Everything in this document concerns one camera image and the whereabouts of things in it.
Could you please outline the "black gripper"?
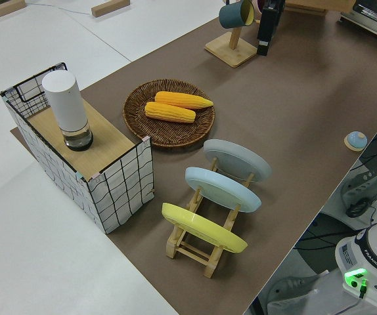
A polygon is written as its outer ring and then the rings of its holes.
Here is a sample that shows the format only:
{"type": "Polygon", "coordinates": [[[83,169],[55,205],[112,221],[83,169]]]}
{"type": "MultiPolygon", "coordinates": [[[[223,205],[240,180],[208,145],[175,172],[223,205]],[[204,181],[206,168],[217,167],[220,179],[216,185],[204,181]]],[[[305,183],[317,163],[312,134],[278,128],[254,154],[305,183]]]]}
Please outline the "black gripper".
{"type": "Polygon", "coordinates": [[[258,1],[258,8],[261,12],[257,38],[257,54],[267,56],[270,42],[276,32],[280,17],[283,13],[285,0],[258,1]]]}

